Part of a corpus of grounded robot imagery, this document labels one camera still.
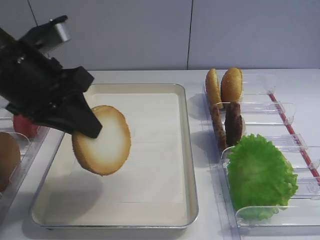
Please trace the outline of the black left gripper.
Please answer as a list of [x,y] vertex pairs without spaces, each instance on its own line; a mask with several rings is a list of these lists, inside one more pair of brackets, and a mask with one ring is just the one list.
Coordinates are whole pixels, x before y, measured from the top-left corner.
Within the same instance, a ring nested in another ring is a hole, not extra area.
[[93,80],[82,66],[63,69],[20,41],[0,45],[0,94],[9,102],[6,109],[37,125],[96,139],[102,124],[84,98]]

